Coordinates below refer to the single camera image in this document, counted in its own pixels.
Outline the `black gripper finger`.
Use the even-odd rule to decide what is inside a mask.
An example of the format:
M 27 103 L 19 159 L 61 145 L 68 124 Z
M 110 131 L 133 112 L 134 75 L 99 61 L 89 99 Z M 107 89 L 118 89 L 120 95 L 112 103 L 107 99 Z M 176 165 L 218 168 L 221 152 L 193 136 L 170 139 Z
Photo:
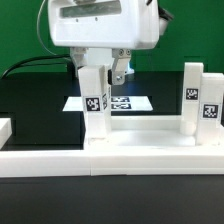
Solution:
M 86 53 L 87 53 L 86 48 L 79 48 L 79 47 L 70 48 L 70 57 L 76 68 L 85 66 L 87 64 Z
M 125 71 L 131 59 L 130 49 L 113 49 L 113 63 L 108 70 L 108 83 L 110 85 L 122 85 L 125 82 Z

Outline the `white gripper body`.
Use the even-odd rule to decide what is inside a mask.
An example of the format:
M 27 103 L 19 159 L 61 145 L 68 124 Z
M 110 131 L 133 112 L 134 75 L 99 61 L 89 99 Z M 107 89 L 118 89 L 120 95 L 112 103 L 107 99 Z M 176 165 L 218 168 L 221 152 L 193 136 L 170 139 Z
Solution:
M 56 46 L 152 49 L 159 40 L 157 0 L 48 0 Z

